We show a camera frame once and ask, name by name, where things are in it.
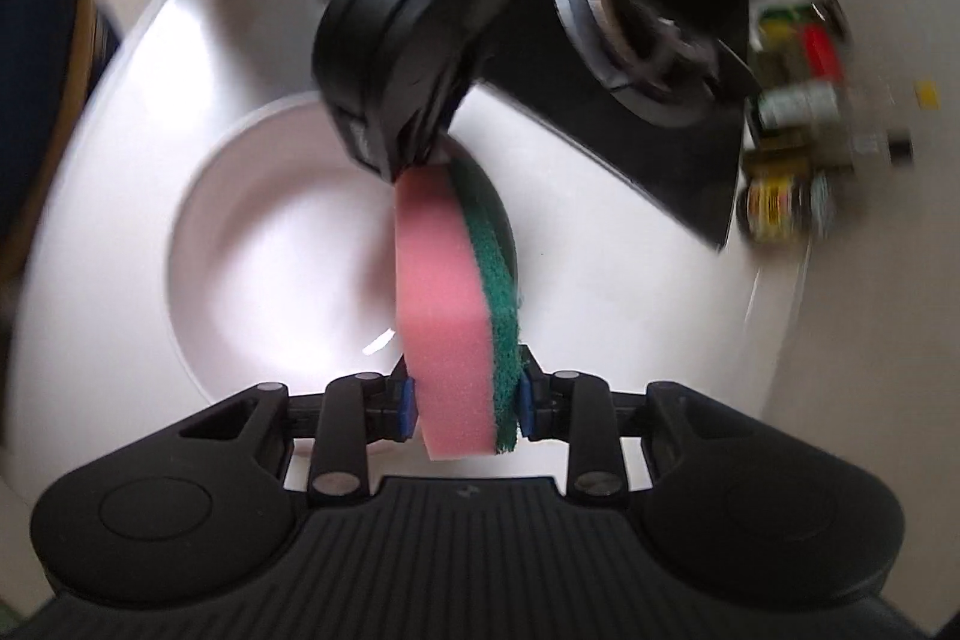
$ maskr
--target pink sponge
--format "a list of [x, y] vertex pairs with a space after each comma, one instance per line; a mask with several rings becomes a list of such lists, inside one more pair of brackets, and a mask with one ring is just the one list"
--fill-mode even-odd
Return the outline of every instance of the pink sponge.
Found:
[[493, 331], [448, 167], [397, 182], [397, 332], [430, 458], [496, 453]]

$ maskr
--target black gripper base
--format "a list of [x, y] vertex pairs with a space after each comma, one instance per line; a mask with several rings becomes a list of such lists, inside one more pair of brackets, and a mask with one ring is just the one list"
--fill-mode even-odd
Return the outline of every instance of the black gripper base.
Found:
[[874, 598], [829, 610], [776, 613], [706, 596], [651, 558], [626, 515], [570, 504], [545, 477], [389, 477], [366, 503], [313, 511], [269, 570], [229, 593], [142, 611], [62, 593], [11, 638], [68, 636], [902, 640], [923, 635]]

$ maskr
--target bottle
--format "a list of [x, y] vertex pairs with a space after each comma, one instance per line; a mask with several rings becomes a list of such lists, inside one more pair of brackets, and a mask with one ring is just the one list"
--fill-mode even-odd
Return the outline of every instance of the bottle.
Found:
[[913, 140], [905, 129], [822, 135], [811, 152], [811, 162], [818, 170], [847, 173], [910, 166]]
[[803, 4], [784, 6], [768, 6], [760, 13], [757, 21], [760, 29], [771, 23], [814, 23], [827, 28], [830, 35], [839, 42], [846, 42], [850, 37], [850, 28], [847, 18], [843, 14], [840, 2], [837, 0], [810, 0]]
[[810, 68], [810, 76], [827, 82], [843, 82], [843, 66], [832, 39], [822, 25], [801, 25], [800, 40]]
[[839, 92], [827, 79], [764, 91], [752, 105], [752, 119], [761, 135], [797, 126], [838, 124], [842, 121]]
[[833, 213], [829, 181], [822, 172], [752, 178], [736, 201], [741, 231], [759, 244], [786, 244], [810, 234], [823, 237]]

